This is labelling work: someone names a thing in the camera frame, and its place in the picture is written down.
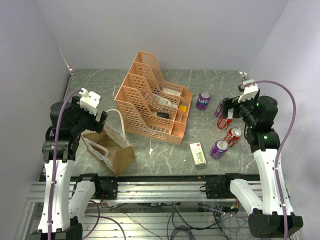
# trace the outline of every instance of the orange plastic organizer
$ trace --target orange plastic organizer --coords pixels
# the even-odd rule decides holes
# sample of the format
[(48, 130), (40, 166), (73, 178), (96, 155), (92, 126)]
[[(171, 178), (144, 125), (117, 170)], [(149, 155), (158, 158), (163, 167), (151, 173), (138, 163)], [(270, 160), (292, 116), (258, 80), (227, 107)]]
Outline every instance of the orange plastic organizer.
[[(162, 91), (163, 88), (178, 91), (181, 96), (165, 93)], [(177, 106), (186, 105), (186, 112), (178, 107), (158, 103), (154, 94), (170, 100)], [(181, 144), (192, 93), (185, 86), (165, 81), (152, 53), (138, 52), (114, 100), (123, 116), (127, 132)], [(167, 113), (169, 119), (153, 113)]]

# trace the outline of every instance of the can top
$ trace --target can top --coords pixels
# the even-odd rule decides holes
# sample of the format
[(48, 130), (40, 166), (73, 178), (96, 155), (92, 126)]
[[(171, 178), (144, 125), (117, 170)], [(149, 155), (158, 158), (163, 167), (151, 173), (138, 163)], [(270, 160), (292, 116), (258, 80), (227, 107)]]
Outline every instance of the can top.
[(228, 111), (228, 117), (227, 117), (227, 119), (233, 119), (233, 113), (232, 113), (232, 111)]
[(204, 99), (210, 98), (210, 93), (208, 91), (202, 91), (200, 92), (200, 96)]
[(216, 145), (220, 150), (227, 150), (229, 147), (229, 144), (225, 140), (218, 140)]
[(238, 127), (231, 128), (231, 133), (235, 137), (240, 137), (242, 135), (242, 130)]

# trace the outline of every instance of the robotic arm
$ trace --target robotic arm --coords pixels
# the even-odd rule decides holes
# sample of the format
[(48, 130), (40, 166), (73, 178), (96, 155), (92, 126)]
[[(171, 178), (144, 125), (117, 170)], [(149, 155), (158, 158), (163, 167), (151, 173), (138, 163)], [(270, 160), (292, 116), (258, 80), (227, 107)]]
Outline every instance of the robotic arm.
[[(38, 231), (29, 235), (28, 240), (46, 240), (48, 225), (51, 225), (51, 239), (81, 240), (82, 219), (89, 200), (101, 192), (98, 174), (82, 174), (76, 181), (73, 195), (69, 202), (69, 188), (72, 170), (75, 165), (76, 151), (80, 135), (85, 130), (101, 133), (108, 114), (103, 111), (96, 121), (97, 106), (100, 96), (82, 88), (82, 97), (74, 96), (64, 109), (59, 129), (56, 168), (53, 166), (54, 141), (58, 116), (64, 102), (57, 102), (50, 108), (52, 126), (48, 129), (43, 144), (43, 160), (45, 161), (45, 197)], [(56, 171), (55, 182), (51, 182), (53, 171)], [(51, 222), (48, 223), (48, 209), (51, 185), (54, 184)]]
[[(239, 86), (241, 96), (224, 98), (222, 100), (222, 117), (227, 117), (228, 110), (233, 109), (233, 118), (241, 118), (246, 126), (245, 139), (257, 163), (261, 187), (262, 201), (249, 187), (241, 174), (233, 174), (229, 179), (229, 191), (234, 194), (247, 214), (251, 234), (256, 237), (283, 238), (284, 212), (280, 199), (275, 174), (275, 160), (280, 146), (278, 134), (272, 128), (278, 112), (277, 101), (270, 96), (259, 96), (260, 90), (256, 84)], [(294, 214), (287, 191), (279, 157), (277, 170), (284, 197), (288, 222), (288, 235), (291, 236), (303, 226), (301, 216)]]

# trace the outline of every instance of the white wall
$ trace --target white wall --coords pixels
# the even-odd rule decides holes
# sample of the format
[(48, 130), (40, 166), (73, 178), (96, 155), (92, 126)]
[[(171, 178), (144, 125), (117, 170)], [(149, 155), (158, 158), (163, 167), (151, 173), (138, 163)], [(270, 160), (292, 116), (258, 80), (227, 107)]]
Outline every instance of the white wall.
[[(249, 76), (274, 80), (293, 93), (296, 121), (282, 152), (283, 171), (295, 213), (303, 216), (305, 239), (319, 238), (320, 217), (320, 1), (290, 0), (255, 60)], [(277, 99), (274, 128), (283, 138), (292, 104), (278, 87), (260, 84), (261, 93)]]
[(32, 0), (0, 2), (0, 239), (14, 239), (40, 176), (50, 106), (70, 72)]
[(248, 71), (288, 0), (34, 0), (73, 69)]

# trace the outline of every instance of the gray marble surface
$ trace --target gray marble surface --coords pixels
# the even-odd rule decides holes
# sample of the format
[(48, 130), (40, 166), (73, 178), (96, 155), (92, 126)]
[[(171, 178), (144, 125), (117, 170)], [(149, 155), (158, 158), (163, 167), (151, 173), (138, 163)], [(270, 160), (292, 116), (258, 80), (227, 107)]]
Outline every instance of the gray marble surface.
[[(116, 107), (114, 98), (126, 76), (127, 69), (76, 69), (69, 84), (68, 93), (86, 88), (101, 95), (99, 111)], [(225, 173), (258, 174), (258, 167), (247, 141), (240, 141), (219, 160), (212, 159), (209, 151), (216, 140), (223, 139), (227, 130), (217, 127), (218, 119), (214, 112), (222, 98), (239, 95), (241, 83), (238, 71), (215, 70), (173, 70), (164, 69), (165, 80), (187, 86), (193, 93), (186, 130), (181, 145), (176, 145), (137, 134), (127, 133), (129, 143), (134, 147), (136, 159), (123, 172), (122, 176), (178, 176), (210, 175)], [(211, 94), (208, 108), (196, 108), (198, 94), (207, 90)], [(121, 132), (119, 116), (110, 112), (106, 124)], [(230, 127), (244, 124), (235, 119)], [(206, 165), (195, 166), (189, 144), (200, 142), (205, 155)], [(87, 151), (83, 142), (77, 151), (76, 164), (72, 175), (98, 173), (111, 176)]]

